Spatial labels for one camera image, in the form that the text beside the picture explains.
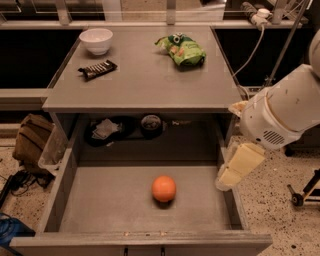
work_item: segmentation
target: chip bag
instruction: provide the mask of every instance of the chip bag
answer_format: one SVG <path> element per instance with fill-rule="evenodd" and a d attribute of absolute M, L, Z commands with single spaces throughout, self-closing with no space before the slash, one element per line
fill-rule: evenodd
<path fill-rule="evenodd" d="M 162 37 L 155 45 L 165 49 L 178 66 L 202 65 L 206 57 L 200 45 L 182 33 Z"/>

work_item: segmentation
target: gray cabinet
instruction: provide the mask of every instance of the gray cabinet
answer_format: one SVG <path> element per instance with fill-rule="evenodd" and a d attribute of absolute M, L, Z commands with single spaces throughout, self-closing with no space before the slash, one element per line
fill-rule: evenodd
<path fill-rule="evenodd" d="M 14 238 L 11 246 L 26 256 L 257 255 L 271 244 L 270 235 L 252 234 L 238 191 L 221 192 L 214 184 L 225 151 L 219 117 L 241 97 L 211 29 L 111 29 L 107 55 L 91 56 L 80 44 L 43 105 L 69 144 L 36 236 Z M 203 46 L 203 67 L 177 67 L 159 54 L 153 43 L 175 32 Z M 77 72 L 106 58 L 119 65 L 116 71 L 90 82 Z M 109 147 L 84 140 L 93 121 L 140 120 L 147 113 L 166 124 L 155 139 Z M 161 174 L 177 184 L 166 205 L 151 195 Z"/>

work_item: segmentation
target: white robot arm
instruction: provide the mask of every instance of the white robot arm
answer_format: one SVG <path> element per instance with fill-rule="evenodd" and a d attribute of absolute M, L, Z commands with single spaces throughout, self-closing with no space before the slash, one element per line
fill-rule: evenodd
<path fill-rule="evenodd" d="M 266 149 L 279 149 L 320 124 L 320 30 L 302 64 L 251 98 L 241 113 L 241 133 Z"/>
<path fill-rule="evenodd" d="M 310 65 L 302 64 L 262 89 L 238 112 L 240 131 L 252 143 L 229 146 L 216 179 L 218 189 L 229 190 L 253 171 L 264 161 L 264 149 L 280 149 L 320 124 L 320 30 L 309 58 Z"/>

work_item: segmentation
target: black object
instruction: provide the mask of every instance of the black object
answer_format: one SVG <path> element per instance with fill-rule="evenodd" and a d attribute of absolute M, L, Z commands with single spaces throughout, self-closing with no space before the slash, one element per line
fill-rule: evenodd
<path fill-rule="evenodd" d="M 159 116 L 146 115 L 141 120 L 140 130 L 147 140 L 154 139 L 162 134 L 163 122 Z"/>
<path fill-rule="evenodd" d="M 124 138 L 128 137 L 132 134 L 135 130 L 135 119 L 129 116 L 116 116 L 109 118 L 112 123 L 118 124 L 121 129 L 117 132 L 112 133 L 106 139 L 96 139 L 93 138 L 93 132 L 97 129 L 97 125 L 88 126 L 84 132 L 84 139 L 85 141 L 92 147 L 100 147 L 105 146 L 113 141 L 123 140 Z"/>
<path fill-rule="evenodd" d="M 303 189 L 303 195 L 296 193 L 291 185 L 288 185 L 288 188 L 291 192 L 292 198 L 291 201 L 294 206 L 302 206 L 305 201 L 309 202 L 320 202 L 319 199 L 308 199 L 309 196 L 320 197 L 320 189 L 315 189 L 315 186 L 320 180 L 320 169 L 314 171 L 314 176 L 308 182 L 308 184 Z"/>
<path fill-rule="evenodd" d="M 9 191 L 11 190 L 11 184 L 13 184 L 13 182 L 14 182 L 13 175 L 10 175 L 6 181 L 6 184 L 4 185 L 4 187 L 1 191 L 1 194 L 0 194 L 0 209 L 1 209 L 4 201 L 6 200 L 6 197 L 9 193 Z"/>
<path fill-rule="evenodd" d="M 89 80 L 107 74 L 115 70 L 117 67 L 118 66 L 110 60 L 106 60 L 105 62 L 92 65 L 86 68 L 79 68 L 78 71 L 82 72 L 85 78 Z"/>

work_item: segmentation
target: tiled floor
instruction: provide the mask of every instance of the tiled floor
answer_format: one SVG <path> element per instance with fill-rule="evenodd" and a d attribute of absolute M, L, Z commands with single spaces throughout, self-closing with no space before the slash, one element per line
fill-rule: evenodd
<path fill-rule="evenodd" d="M 243 142 L 242 136 L 232 141 Z M 14 139 L 1 139 L 0 174 L 8 177 L 17 170 L 12 159 Z M 280 150 L 267 151 L 266 160 L 240 184 L 239 190 L 252 233 L 271 234 L 273 244 L 259 256 L 309 256 L 320 252 L 320 203 L 292 205 L 287 184 L 301 193 L 320 167 L 320 150 L 304 150 L 286 157 Z M 8 195 L 1 211 L 17 217 L 32 229 L 37 228 L 50 186 L 42 189 L 33 184 L 20 197 Z M 9 256 L 3 249 L 0 255 Z"/>

